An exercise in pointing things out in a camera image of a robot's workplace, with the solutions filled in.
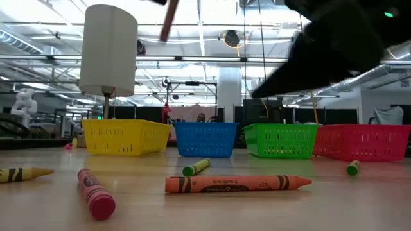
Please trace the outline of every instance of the green crayon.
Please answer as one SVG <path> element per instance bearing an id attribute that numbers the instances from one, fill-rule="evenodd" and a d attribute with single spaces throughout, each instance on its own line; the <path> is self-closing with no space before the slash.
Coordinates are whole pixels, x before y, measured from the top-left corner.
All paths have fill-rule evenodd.
<path id="1" fill-rule="evenodd" d="M 201 172 L 203 169 L 208 167 L 211 164 L 210 159 L 204 159 L 196 162 L 195 164 L 192 164 L 190 166 L 184 167 L 182 170 L 182 174 L 184 176 L 194 176 L 195 174 Z"/>
<path id="2" fill-rule="evenodd" d="M 349 164 L 347 167 L 347 173 L 350 176 L 357 175 L 359 170 L 360 170 L 360 161 L 358 160 L 352 161 L 351 164 Z"/>

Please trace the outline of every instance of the desk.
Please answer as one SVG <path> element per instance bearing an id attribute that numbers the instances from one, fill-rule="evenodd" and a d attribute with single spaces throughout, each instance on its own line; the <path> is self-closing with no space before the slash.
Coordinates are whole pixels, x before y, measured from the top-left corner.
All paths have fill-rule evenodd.
<path id="1" fill-rule="evenodd" d="M 55 174 L 0 184 L 0 230 L 410 230 L 411 161 L 365 163 L 347 176 L 347 162 L 260 159 L 235 150 L 211 160 L 202 175 L 285 175 L 311 178 L 292 191 L 164 194 L 164 178 L 200 158 L 177 149 L 140 157 L 88 155 L 63 148 L 0 151 L 0 168 L 45 167 Z M 87 167 L 112 193 L 117 209 L 94 221 L 77 187 Z"/>

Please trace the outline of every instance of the yellow crayon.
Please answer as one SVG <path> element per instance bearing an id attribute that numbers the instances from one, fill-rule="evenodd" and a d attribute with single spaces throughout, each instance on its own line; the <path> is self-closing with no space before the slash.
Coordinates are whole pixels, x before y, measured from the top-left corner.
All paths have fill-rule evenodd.
<path id="1" fill-rule="evenodd" d="M 18 182 L 22 180 L 32 180 L 37 177 L 54 173 L 52 169 L 42 169 L 37 167 L 0 169 L 0 183 Z"/>
<path id="2" fill-rule="evenodd" d="M 77 138 L 73 138 L 73 141 L 71 141 L 72 148 L 77 148 Z"/>

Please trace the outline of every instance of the basket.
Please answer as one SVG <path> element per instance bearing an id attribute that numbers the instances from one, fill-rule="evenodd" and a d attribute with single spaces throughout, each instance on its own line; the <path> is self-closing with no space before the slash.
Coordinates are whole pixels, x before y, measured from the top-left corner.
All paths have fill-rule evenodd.
<path id="1" fill-rule="evenodd" d="M 142 119 L 85 119 L 87 151 L 100 155 L 138 156 L 163 151 L 170 126 Z"/>
<path id="2" fill-rule="evenodd" d="M 401 161 L 411 126 L 340 124 L 319 128 L 314 154 L 344 161 Z"/>
<path id="3" fill-rule="evenodd" d="M 183 157 L 230 157 L 237 123 L 174 122 Z"/>
<path id="4" fill-rule="evenodd" d="M 317 125 L 252 124 L 244 127 L 247 151 L 261 158 L 310 158 Z"/>

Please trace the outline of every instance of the yellow basket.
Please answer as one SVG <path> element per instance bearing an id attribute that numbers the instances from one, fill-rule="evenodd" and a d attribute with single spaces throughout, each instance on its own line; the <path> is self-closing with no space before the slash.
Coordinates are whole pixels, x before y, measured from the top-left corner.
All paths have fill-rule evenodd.
<path id="1" fill-rule="evenodd" d="M 130 155 L 164 151 L 170 126 L 142 119 L 84 119 L 87 151 L 99 155 Z"/>

